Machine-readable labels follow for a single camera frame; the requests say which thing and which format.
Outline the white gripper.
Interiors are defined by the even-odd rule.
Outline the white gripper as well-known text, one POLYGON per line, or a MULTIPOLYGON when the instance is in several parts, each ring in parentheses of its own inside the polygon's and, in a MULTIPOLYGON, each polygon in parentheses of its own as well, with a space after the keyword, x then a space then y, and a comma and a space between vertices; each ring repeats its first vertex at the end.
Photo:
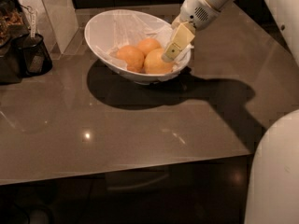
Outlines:
POLYGON ((219 15, 220 12, 206 0, 185 0, 178 17, 171 23, 175 30, 164 49, 162 60, 166 63, 173 62, 194 40, 195 29, 207 28, 219 15))

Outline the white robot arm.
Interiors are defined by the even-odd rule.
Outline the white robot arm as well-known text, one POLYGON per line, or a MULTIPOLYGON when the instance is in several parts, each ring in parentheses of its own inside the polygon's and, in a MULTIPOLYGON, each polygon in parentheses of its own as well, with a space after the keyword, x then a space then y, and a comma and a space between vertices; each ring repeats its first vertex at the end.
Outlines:
MULTIPOLYGON (((163 60, 174 61, 192 42, 197 30, 212 23, 234 0, 185 0, 172 23, 175 29, 163 60)), ((291 58, 274 72, 286 88, 297 74, 299 60, 299 0, 264 0, 280 30, 291 58)), ((299 224, 299 110, 278 119, 267 130, 253 158, 244 224, 299 224)))

